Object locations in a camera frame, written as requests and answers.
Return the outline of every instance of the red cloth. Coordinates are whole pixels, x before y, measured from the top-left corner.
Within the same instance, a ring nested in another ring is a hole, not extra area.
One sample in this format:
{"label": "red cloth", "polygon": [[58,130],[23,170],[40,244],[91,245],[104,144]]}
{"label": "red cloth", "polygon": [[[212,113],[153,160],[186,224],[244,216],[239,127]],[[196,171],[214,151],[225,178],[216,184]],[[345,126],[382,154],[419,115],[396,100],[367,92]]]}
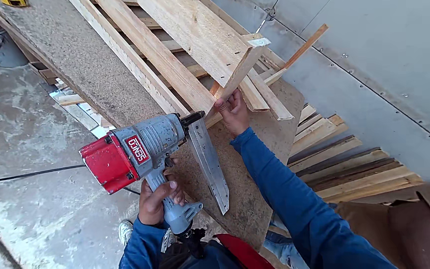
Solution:
{"label": "red cloth", "polygon": [[228,234],[214,235],[247,269],[275,269],[265,258],[240,238]]}

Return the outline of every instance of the blue long-sleeve shirt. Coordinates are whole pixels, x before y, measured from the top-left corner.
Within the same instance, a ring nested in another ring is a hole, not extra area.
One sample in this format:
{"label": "blue long-sleeve shirt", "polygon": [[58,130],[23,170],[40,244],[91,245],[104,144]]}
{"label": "blue long-sleeve shirt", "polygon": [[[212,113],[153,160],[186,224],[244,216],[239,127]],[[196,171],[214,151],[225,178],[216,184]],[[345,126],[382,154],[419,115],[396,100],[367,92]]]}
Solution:
{"label": "blue long-sleeve shirt", "polygon": [[[251,128],[230,143],[242,156],[268,205],[281,218],[310,268],[396,268],[363,237],[353,234],[313,190],[261,142]],[[158,268],[166,229],[134,223],[119,268]],[[210,244],[206,258],[184,269],[239,268],[223,248]]]}

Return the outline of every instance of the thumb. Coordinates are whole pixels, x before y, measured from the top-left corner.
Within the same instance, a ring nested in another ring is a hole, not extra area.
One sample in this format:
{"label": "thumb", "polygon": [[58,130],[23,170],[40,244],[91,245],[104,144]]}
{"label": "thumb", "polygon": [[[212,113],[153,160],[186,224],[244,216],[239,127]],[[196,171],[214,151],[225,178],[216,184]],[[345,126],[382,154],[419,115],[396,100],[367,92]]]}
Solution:
{"label": "thumb", "polygon": [[218,99],[215,102],[215,109],[222,114],[222,117],[225,118],[230,115],[230,110],[228,109],[228,106],[226,105],[226,102],[223,101],[223,99]]}
{"label": "thumb", "polygon": [[168,181],[164,184],[161,184],[157,187],[157,189],[150,195],[150,197],[147,199],[146,203],[153,207],[157,207],[160,205],[162,200],[172,193],[175,192],[177,188],[177,182],[175,181]]}

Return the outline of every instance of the wooden pallet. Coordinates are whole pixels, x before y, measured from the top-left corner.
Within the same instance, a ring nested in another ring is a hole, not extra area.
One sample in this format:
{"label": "wooden pallet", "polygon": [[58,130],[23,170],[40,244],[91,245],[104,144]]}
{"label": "wooden pallet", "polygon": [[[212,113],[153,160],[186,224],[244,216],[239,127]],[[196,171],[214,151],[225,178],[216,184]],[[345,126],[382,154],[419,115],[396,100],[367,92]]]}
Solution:
{"label": "wooden pallet", "polygon": [[[204,110],[210,127],[221,119],[215,100],[238,87],[250,110],[293,118],[253,69],[279,70],[284,62],[266,48],[266,38],[248,33],[210,0],[70,2],[166,113]],[[186,16],[172,15],[172,5]],[[213,84],[200,80],[207,76],[219,85],[215,96],[201,83]]]}

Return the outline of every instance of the left hand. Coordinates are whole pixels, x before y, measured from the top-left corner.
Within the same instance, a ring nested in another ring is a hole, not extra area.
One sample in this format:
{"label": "left hand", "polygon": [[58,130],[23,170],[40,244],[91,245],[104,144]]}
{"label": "left hand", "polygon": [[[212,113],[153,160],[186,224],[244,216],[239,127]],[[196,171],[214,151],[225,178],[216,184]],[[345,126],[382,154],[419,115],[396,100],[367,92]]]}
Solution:
{"label": "left hand", "polygon": [[185,193],[176,182],[176,175],[166,175],[168,182],[161,184],[154,192],[146,180],[142,182],[139,199],[139,220],[145,225],[155,225],[163,222],[162,200],[166,197],[173,199],[175,204],[185,204]]}

